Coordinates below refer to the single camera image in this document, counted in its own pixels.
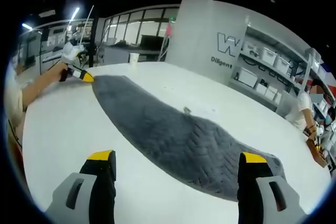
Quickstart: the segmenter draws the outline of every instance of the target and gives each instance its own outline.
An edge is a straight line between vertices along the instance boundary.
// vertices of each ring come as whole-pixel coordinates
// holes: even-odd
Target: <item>wall logo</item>
[[[230,69],[232,68],[232,64],[225,63],[218,58],[211,57],[211,61],[214,62],[214,63],[217,63],[220,66],[224,66],[224,67],[227,67],[227,68],[230,68]]]
[[[226,54],[229,53],[230,56],[235,57],[231,54],[231,46],[237,47],[240,42],[240,39],[237,40],[233,36],[226,36],[222,33],[217,33],[217,50]]]

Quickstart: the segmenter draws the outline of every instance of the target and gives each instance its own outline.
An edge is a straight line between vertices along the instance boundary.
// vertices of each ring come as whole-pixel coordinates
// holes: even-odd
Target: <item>gray fabric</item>
[[[155,165],[197,190],[237,201],[241,152],[263,156],[273,174],[285,178],[275,156],[238,142],[207,119],[170,107],[127,77],[96,76],[92,88],[107,116],[130,143]]]

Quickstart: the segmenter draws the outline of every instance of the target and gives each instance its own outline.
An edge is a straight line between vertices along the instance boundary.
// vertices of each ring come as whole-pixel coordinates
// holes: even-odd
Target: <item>person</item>
[[[335,121],[336,111],[334,108],[329,108],[327,116],[324,121],[324,133],[321,136],[321,147],[322,149],[326,149],[328,146],[328,142],[332,136],[332,128],[331,124]]]
[[[301,92],[297,97],[297,102],[291,108],[289,114],[285,119],[297,127],[299,130],[304,131],[308,128],[310,139],[316,136],[316,123],[313,119],[313,102],[319,103],[323,100],[323,82],[314,79],[311,84],[309,92]]]
[[[19,128],[21,132],[23,130],[25,111],[46,87],[60,80],[62,71],[67,68],[65,63],[59,62],[22,89],[15,80],[16,73],[12,64],[8,64],[4,90],[7,147],[23,174],[22,147],[17,132]]]

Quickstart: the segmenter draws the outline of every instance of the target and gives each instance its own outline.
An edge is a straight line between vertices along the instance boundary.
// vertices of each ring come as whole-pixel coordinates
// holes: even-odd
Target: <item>hand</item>
[[[47,74],[52,82],[59,81],[61,79],[62,71],[68,70],[68,65],[64,62],[58,62],[52,68],[47,71]]]

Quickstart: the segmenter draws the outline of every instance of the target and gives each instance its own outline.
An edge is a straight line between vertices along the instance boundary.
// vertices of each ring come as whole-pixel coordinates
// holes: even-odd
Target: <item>desk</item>
[[[170,106],[210,119],[237,140],[281,159],[288,183],[311,212],[331,178],[305,143],[307,137],[249,97],[218,82],[165,62],[95,67],[93,75],[125,75]],[[115,222],[237,223],[238,204],[190,188],[146,159],[103,112],[91,85],[70,78],[55,83],[26,114],[23,158],[36,204],[45,210],[54,189],[97,151],[116,151]]]

